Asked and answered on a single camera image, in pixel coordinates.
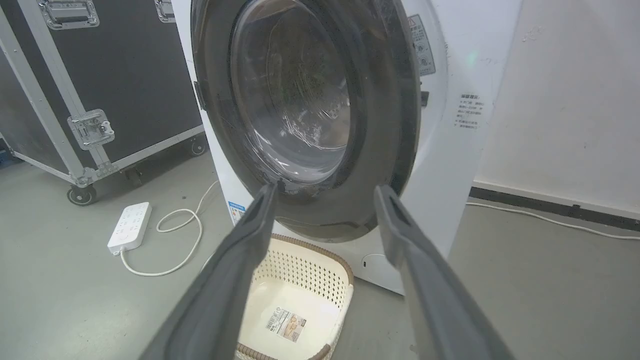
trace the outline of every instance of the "power cord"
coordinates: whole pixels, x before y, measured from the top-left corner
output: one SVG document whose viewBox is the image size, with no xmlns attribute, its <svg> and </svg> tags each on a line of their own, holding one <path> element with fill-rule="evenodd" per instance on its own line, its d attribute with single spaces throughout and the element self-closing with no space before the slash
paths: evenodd
<svg viewBox="0 0 640 360">
<path fill-rule="evenodd" d="M 200 198 L 200 202 L 198 203 L 198 207 L 196 208 L 196 211 L 192 211 L 190 209 L 178 209 L 178 210 L 174 210 L 172 212 L 170 212 L 169 214 L 165 215 L 162 219 L 160 219 L 160 221 L 158 221 L 158 224 L 156 225 L 156 231 L 159 233 L 170 233 L 172 231 L 175 231 L 177 229 L 180 229 L 181 227 L 187 225 L 188 223 L 190 223 L 193 219 L 195 219 L 198 222 L 198 238 L 196 239 L 196 242 L 193 244 L 193 247 L 191 248 L 191 251 L 189 251 L 189 254 L 187 255 L 187 257 L 182 260 L 181 263 L 179 263 L 178 265 L 176 265 L 175 267 L 173 267 L 172 269 L 169 269 L 167 271 L 163 271 L 163 272 L 139 272 L 137 270 L 134 270 L 133 268 L 131 268 L 131 266 L 129 266 L 129 264 L 127 263 L 127 260 L 124 257 L 124 253 L 126 251 L 121 251 L 120 252 L 120 258 L 122 259 L 122 263 L 124 264 L 124 267 L 127 268 L 128 271 L 136 274 L 136 275 L 140 275 L 140 276 L 163 276 L 166 274 L 170 274 L 178 269 L 180 269 L 181 267 L 184 266 L 184 264 L 187 263 L 187 261 L 189 261 L 189 259 L 191 258 L 191 256 L 193 255 L 194 251 L 196 250 L 196 248 L 198 247 L 198 244 L 200 243 L 200 240 L 202 239 L 202 231 L 203 231 L 203 227 L 202 227 L 202 221 L 200 221 L 200 217 L 198 217 L 198 212 L 200 211 L 200 207 L 202 207 L 202 202 L 204 201 L 204 199 L 207 197 L 207 194 L 211 191 L 211 189 L 213 188 L 213 186 L 215 186 L 216 184 L 218 184 L 219 181 L 216 180 L 215 182 L 213 182 L 213 184 L 211 184 L 211 186 L 207 189 L 207 191 L 204 193 L 204 195 L 202 195 L 202 197 Z M 577 230 L 582 230 L 582 231 L 586 231 L 588 233 L 592 233 L 592 234 L 597 234 L 597 235 L 602 235 L 608 238 L 613 238 L 613 239 L 620 239 L 620 240 L 640 240 L 640 236 L 619 236 L 619 235 L 612 235 L 612 234 L 607 234 L 607 233 L 602 233 L 600 231 L 596 231 L 593 229 L 589 229 L 588 227 L 584 227 L 584 226 L 578 226 L 578 225 L 570 225 L 570 224 L 566 224 L 564 222 L 560 222 L 560 221 L 555 221 L 546 217 L 543 217 L 541 215 L 538 214 L 534 214 L 534 213 L 530 213 L 528 211 L 524 211 L 524 210 L 517 210 L 517 209 L 508 209 L 508 208 L 501 208 L 500 206 L 493 206 L 493 205 L 487 205 L 487 204 L 480 204 L 479 202 L 468 202 L 467 203 L 468 206 L 479 206 L 481 208 L 489 208 L 489 209 L 494 209 L 494 210 L 500 210 L 500 211 L 506 211 L 508 213 L 516 213 L 516 214 L 522 214 L 522 215 L 528 215 L 530 217 L 534 217 L 534 218 L 538 218 L 540 220 L 544 220 L 544 221 L 548 221 L 551 222 L 553 224 L 557 224 L 560 226 L 565 226 L 565 227 L 569 227 L 571 229 L 577 229 Z M 180 213 L 182 211 L 191 213 L 191 217 L 189 218 L 189 220 L 183 222 L 180 225 L 174 226 L 171 229 L 160 229 L 160 225 L 162 225 L 162 223 L 169 218 L 170 216 L 176 214 L 176 213 Z M 204 265 L 202 265 L 202 268 L 200 269 L 200 271 L 202 271 L 202 269 L 204 269 L 205 266 L 207 266 L 209 260 L 211 260 L 211 258 L 213 257 L 213 254 L 211 254 L 208 258 L 207 261 L 205 261 Z"/>
<path fill-rule="evenodd" d="M 187 261 L 189 261 L 189 259 L 191 258 L 191 255 L 193 255 L 193 252 L 196 250 L 196 248 L 198 247 L 198 244 L 200 243 L 200 240 L 202 239 L 202 222 L 200 221 L 200 218 L 198 217 L 198 211 L 200 211 L 200 207 L 202 206 L 202 201 L 204 201 L 204 198 L 207 196 L 207 194 L 209 193 L 209 191 L 211 191 L 211 189 L 213 188 L 213 186 L 215 184 L 218 184 L 219 181 L 216 180 L 213 184 L 211 184 L 211 186 L 207 189 L 207 191 L 204 193 L 204 195 L 202 195 L 202 197 L 200 198 L 200 202 L 198 203 L 198 207 L 196 208 L 196 211 L 192 211 L 190 209 L 178 209 L 175 211 L 170 212 L 169 214 L 165 215 L 162 219 L 160 219 L 160 221 L 158 221 L 158 224 L 156 225 L 156 231 L 159 233 L 170 233 L 171 231 L 180 229 L 181 227 L 187 225 L 188 223 L 190 223 L 193 219 L 196 219 L 196 221 L 198 222 L 198 238 L 196 239 L 196 242 L 193 244 L 193 247 L 191 248 L 191 251 L 189 251 L 189 254 L 187 255 L 187 257 L 182 260 L 181 263 L 179 263 L 176 267 L 167 270 L 167 271 L 163 271 L 163 272 L 139 272 L 136 270 L 133 270 L 131 268 L 131 266 L 129 266 L 129 264 L 127 263 L 127 260 L 124 258 L 124 253 L 126 251 L 121 251 L 120 252 L 120 258 L 122 259 L 122 263 L 124 264 L 124 267 L 127 268 L 128 271 L 136 274 L 136 275 L 140 275 L 140 276 L 162 276 L 162 275 L 166 275 L 166 274 L 170 274 L 176 270 L 178 270 L 179 268 L 181 268 L 182 266 L 184 266 L 184 264 L 187 263 Z M 160 229 L 160 225 L 170 216 L 172 216 L 173 214 L 179 213 L 181 211 L 185 211 L 188 213 L 191 213 L 191 218 L 189 218 L 189 220 L 183 222 L 182 224 L 178 225 L 178 226 L 174 226 L 171 229 L 165 229 L 162 230 Z"/>
<path fill-rule="evenodd" d="M 493 205 L 487 205 L 487 204 L 480 204 L 479 202 L 468 202 L 467 205 L 469 206 L 479 206 L 481 208 L 489 208 L 489 209 L 495 209 L 495 210 L 501 210 L 501 211 L 507 211 L 508 213 L 516 213 L 516 214 L 523 214 L 523 215 L 529 215 L 530 217 L 534 217 L 534 218 L 538 218 L 540 220 L 544 220 L 544 221 L 548 221 L 551 222 L 553 224 L 557 224 L 560 226 L 565 226 L 565 227 L 570 227 L 572 229 L 577 229 L 577 230 L 582 230 L 582 231 L 586 231 L 587 233 L 592 233 L 592 234 L 597 234 L 597 235 L 602 235 L 602 236 L 606 236 L 608 238 L 612 238 L 612 239 L 620 239 L 620 240 L 640 240 L 640 236 L 618 236 L 618 235 L 612 235 L 612 234 L 607 234 L 607 233 L 601 233 L 600 231 L 596 231 L 593 229 L 590 229 L 588 227 L 584 227 L 584 226 L 578 226 L 578 225 L 570 225 L 570 224 L 566 224 L 564 222 L 560 222 L 560 221 L 555 221 L 555 220 L 551 220 L 549 218 L 545 218 L 543 216 L 540 216 L 538 214 L 534 214 L 534 213 L 530 213 L 528 211 L 524 211 L 524 210 L 516 210 L 516 209 L 508 209 L 508 208 L 501 208 L 499 206 L 493 206 Z"/>
</svg>

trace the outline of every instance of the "gray concrete floor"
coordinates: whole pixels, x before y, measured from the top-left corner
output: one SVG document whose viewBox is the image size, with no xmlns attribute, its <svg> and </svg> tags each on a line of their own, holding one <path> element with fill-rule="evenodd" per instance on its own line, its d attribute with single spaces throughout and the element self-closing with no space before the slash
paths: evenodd
<svg viewBox="0 0 640 360">
<path fill-rule="evenodd" d="M 0 170 L 0 358 L 136 359 L 231 223 L 213 191 L 194 258 L 160 278 L 127 272 L 107 251 L 109 235 L 125 206 L 149 201 L 145 241 L 128 259 L 147 272 L 174 266 L 197 225 L 159 234 L 156 223 L 174 209 L 195 208 L 216 179 L 212 170 L 208 155 L 168 154 L 143 166 L 142 187 L 120 176 L 99 182 L 101 199 L 87 208 L 71 205 L 68 184 L 35 167 Z M 640 354 L 640 241 L 467 208 L 451 263 L 519 359 Z M 363 281 L 355 289 L 334 359 L 415 358 L 403 298 Z"/>
</svg>

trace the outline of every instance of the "electrical outlet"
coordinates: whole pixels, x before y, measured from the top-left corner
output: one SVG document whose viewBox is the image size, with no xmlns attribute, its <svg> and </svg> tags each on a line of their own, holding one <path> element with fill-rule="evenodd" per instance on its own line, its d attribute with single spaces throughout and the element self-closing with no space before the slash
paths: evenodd
<svg viewBox="0 0 640 360">
<path fill-rule="evenodd" d="M 151 205 L 148 202 L 124 208 L 109 243 L 107 243 L 109 251 L 113 255 L 119 255 L 120 251 L 139 247 L 142 244 L 145 230 L 147 230 L 150 215 Z"/>
</svg>

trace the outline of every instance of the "case latch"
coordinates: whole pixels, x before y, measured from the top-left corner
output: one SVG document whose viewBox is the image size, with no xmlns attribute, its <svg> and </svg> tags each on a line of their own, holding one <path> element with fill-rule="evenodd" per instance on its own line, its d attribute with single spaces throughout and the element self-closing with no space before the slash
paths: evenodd
<svg viewBox="0 0 640 360">
<path fill-rule="evenodd" d="M 38 0 L 49 29 L 93 28 L 100 24 L 93 0 Z"/>
<path fill-rule="evenodd" d="M 154 0 L 156 2 L 156 10 L 158 17 L 162 22 L 175 22 L 173 14 L 173 5 L 171 0 Z"/>
<path fill-rule="evenodd" d="M 67 122 L 82 150 L 93 149 L 116 138 L 111 123 L 100 109 L 91 110 L 82 117 L 69 117 Z"/>
</svg>

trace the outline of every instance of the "laundry basket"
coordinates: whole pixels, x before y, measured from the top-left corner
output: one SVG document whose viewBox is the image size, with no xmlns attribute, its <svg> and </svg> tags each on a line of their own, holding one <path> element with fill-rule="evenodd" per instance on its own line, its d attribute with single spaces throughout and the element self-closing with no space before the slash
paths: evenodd
<svg viewBox="0 0 640 360">
<path fill-rule="evenodd" d="M 339 256 L 274 234 L 253 272 L 236 357 L 329 360 L 353 294 L 353 272 Z"/>
</svg>

